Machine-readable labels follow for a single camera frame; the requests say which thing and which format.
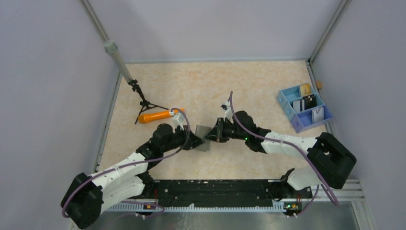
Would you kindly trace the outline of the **grey leather card holder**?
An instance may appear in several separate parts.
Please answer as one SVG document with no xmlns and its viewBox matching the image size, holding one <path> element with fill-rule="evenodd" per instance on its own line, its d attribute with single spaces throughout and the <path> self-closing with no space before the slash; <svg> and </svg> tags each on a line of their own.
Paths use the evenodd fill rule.
<svg viewBox="0 0 406 230">
<path fill-rule="evenodd" d="M 210 141 L 206 140 L 204 137 L 212 130 L 211 127 L 197 125 L 195 130 L 195 135 L 203 140 L 203 144 L 197 146 L 195 150 L 197 151 L 209 151 L 210 150 Z"/>
</svg>

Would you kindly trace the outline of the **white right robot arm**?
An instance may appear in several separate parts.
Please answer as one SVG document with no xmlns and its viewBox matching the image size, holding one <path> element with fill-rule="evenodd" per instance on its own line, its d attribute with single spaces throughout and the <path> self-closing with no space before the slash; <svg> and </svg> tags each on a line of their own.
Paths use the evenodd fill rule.
<svg viewBox="0 0 406 230">
<path fill-rule="evenodd" d="M 290 170 L 282 177 L 285 181 L 281 192 L 286 197 L 294 197 L 300 190 L 314 185 L 342 189 L 357 162 L 330 133 L 307 138 L 279 134 L 257 126 L 245 111 L 236 112 L 232 119 L 218 118 L 204 138 L 219 143 L 239 139 L 254 152 L 283 154 L 307 161 L 308 166 Z"/>
</svg>

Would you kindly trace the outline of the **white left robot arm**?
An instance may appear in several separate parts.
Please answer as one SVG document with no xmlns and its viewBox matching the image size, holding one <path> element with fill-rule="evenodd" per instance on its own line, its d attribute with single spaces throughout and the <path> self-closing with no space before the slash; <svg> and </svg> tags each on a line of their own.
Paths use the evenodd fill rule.
<svg viewBox="0 0 406 230">
<path fill-rule="evenodd" d="M 186 126 L 161 124 L 152 137 L 130 156 L 99 173 L 78 174 L 61 201 L 62 215 L 80 228 L 92 225 L 108 208 L 128 198 L 153 194 L 149 170 L 170 150 L 191 150 L 204 144 Z"/>
</svg>

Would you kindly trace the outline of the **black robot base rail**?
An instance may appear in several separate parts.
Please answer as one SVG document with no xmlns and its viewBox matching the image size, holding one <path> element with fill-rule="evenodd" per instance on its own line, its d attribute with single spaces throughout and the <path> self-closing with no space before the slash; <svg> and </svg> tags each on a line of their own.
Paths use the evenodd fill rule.
<svg viewBox="0 0 406 230">
<path fill-rule="evenodd" d="M 249 180 L 155 180 L 136 201 L 152 200 L 168 207 L 271 207 L 283 199 L 312 198 L 310 187 L 296 191 L 287 182 Z"/>
</svg>

